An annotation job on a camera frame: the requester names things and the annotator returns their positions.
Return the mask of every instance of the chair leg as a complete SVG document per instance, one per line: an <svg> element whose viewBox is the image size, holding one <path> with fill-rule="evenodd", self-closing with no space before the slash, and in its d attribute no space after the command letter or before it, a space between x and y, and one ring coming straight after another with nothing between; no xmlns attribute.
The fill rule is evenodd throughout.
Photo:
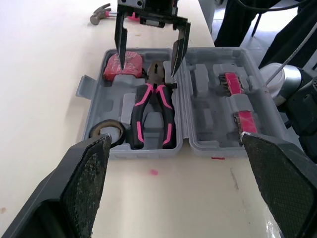
<svg viewBox="0 0 317 238"><path fill-rule="evenodd" d="M261 16L262 16L262 13L259 13L259 16L258 16L258 18L257 18L256 25L254 26L253 32L252 32L252 34L251 34L251 37L253 37L253 36L254 36L254 34L255 34L255 33L256 33L256 31L257 31L257 27L258 27L258 25L259 25L259 22L260 22Z"/></svg>

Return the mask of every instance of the cable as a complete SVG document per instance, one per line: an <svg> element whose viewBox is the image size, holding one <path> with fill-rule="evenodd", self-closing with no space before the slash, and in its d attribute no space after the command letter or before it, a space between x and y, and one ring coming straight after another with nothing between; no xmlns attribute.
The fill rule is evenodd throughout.
<svg viewBox="0 0 317 238"><path fill-rule="evenodd" d="M275 76L280 73L280 71L291 61L291 59L298 53L298 51L304 46L304 44L308 41L308 39L312 36L312 34L317 29L317 22L311 29L311 31L308 33L308 35L305 37L305 39L302 41L302 43L297 47L297 49L291 54L291 56L277 69L277 71L266 81L266 86L275 78Z"/></svg>
<svg viewBox="0 0 317 238"><path fill-rule="evenodd" d="M235 0L235 1L240 6L246 8L248 10L257 11L257 12L266 12L266 11L283 11L283 10L292 9L292 8L298 7L300 5L303 5L311 0L304 0L304 1L301 1L301 2L294 4L294 5L291 5L291 6L279 7L279 8L258 8L258 7L247 6L243 2L241 2L241 0Z"/></svg>

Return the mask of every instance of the textured gripper pad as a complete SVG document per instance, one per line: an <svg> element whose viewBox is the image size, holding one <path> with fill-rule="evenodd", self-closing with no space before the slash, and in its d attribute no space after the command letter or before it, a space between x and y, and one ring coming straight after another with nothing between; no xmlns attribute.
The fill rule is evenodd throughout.
<svg viewBox="0 0 317 238"><path fill-rule="evenodd" d="M285 238L303 237L316 210L312 184L275 144L243 136L260 193Z"/></svg>
<svg viewBox="0 0 317 238"><path fill-rule="evenodd" d="M111 138L93 144L86 150L67 188L62 204L79 238L90 238L103 193Z"/></svg>

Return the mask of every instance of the gray plastic tool case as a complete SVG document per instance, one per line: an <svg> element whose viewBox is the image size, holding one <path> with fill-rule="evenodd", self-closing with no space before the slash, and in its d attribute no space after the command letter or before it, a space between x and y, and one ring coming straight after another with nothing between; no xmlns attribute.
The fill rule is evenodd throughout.
<svg viewBox="0 0 317 238"><path fill-rule="evenodd" d="M233 114L251 111L259 133L289 140L284 123L275 104L263 86L260 72L249 53L241 48L189 48L174 78L170 77L170 49L127 49L143 57L143 68L161 60L165 67L165 81L177 82L172 101L175 108L177 145L163 150L163 120L155 99L145 108L144 148L132 150L123 143L110 150L110 158L159 158L175 156L188 138L195 154L212 157L246 156L239 143L239 130ZM145 79L132 75L117 75L106 82L103 72L116 50L106 52L97 80L83 76L76 96L91 100L83 139L91 128L106 119L121 121L129 127L134 98L138 85ZM220 84L219 75L235 72L245 91L244 95L229 97Z"/></svg>

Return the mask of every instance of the tool case latch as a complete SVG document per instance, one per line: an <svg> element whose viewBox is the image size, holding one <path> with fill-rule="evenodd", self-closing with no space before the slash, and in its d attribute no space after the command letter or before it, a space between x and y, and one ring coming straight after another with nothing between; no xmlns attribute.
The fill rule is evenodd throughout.
<svg viewBox="0 0 317 238"><path fill-rule="evenodd" d="M82 76L76 91L76 96L90 100L92 98L95 85L96 80L87 75Z"/></svg>

